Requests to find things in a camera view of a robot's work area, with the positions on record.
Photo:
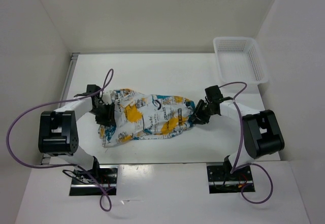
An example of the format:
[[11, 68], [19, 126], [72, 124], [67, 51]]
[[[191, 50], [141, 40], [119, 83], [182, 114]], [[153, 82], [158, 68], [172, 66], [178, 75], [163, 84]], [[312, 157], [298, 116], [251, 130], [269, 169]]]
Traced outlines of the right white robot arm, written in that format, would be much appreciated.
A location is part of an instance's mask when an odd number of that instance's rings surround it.
[[284, 149], [284, 138], [272, 110], [259, 111], [239, 104], [236, 102], [238, 93], [224, 97], [218, 85], [206, 88], [205, 93], [205, 99], [199, 100], [189, 118], [192, 124], [208, 124], [211, 116], [219, 115], [237, 121], [240, 126], [238, 150], [224, 159], [222, 172], [226, 179], [236, 179], [241, 168]]

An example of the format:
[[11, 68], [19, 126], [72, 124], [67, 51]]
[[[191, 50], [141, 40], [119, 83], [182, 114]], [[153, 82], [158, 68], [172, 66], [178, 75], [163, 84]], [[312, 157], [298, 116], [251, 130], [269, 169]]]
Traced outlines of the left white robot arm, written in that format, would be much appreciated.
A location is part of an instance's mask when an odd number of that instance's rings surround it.
[[79, 170], [85, 169], [83, 177], [88, 182], [98, 182], [102, 175], [100, 163], [79, 145], [77, 121], [91, 113], [97, 124], [115, 127], [114, 109], [115, 103], [109, 95], [102, 95], [99, 86], [88, 84], [86, 92], [75, 95], [71, 102], [54, 111], [41, 113], [39, 151], [80, 166]]

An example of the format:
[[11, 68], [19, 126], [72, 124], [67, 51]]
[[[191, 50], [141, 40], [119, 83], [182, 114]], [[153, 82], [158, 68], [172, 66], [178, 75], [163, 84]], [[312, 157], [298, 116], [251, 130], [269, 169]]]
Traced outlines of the patterned white teal yellow shorts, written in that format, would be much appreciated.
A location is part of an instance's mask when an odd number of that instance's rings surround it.
[[131, 140], [170, 139], [189, 130], [195, 104], [177, 95], [142, 94], [124, 88], [108, 92], [115, 103], [116, 126], [99, 126], [103, 148]]

